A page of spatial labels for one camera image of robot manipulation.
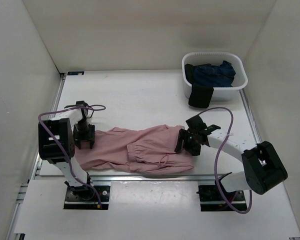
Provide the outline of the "pink trousers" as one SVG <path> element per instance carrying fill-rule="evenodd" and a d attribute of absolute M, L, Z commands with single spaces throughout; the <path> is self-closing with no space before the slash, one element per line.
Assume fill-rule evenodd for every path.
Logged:
<path fill-rule="evenodd" d="M 92 148 L 75 150 L 84 170 L 116 170 L 155 175 L 175 174 L 194 168 L 193 157 L 185 150 L 175 152 L 182 125 L 158 125 L 143 130 L 114 127 L 95 132 Z"/>

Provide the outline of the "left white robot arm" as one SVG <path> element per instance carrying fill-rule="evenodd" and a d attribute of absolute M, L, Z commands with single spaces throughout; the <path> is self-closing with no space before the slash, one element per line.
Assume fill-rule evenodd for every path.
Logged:
<path fill-rule="evenodd" d="M 45 112 L 38 116 L 38 150 L 41 159 L 57 167 L 67 181 L 68 189 L 83 200 L 96 195 L 90 175 L 75 159 L 76 149 L 95 143 L 95 126 L 88 119 L 94 111 L 85 101 L 67 105 L 63 110 Z"/>

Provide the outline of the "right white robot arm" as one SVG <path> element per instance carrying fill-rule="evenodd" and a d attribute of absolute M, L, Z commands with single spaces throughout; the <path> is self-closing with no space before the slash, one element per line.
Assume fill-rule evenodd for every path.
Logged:
<path fill-rule="evenodd" d="M 288 178 L 274 146 L 268 142 L 251 143 L 226 133 L 220 126 L 207 126 L 200 116 L 186 121 L 188 129 L 178 133 L 175 152 L 187 151 L 192 156 L 201 154 L 201 147 L 219 149 L 243 165 L 243 171 L 227 173 L 216 182 L 214 193 L 220 200 L 228 199 L 235 191 L 253 191 L 263 195 Z"/>

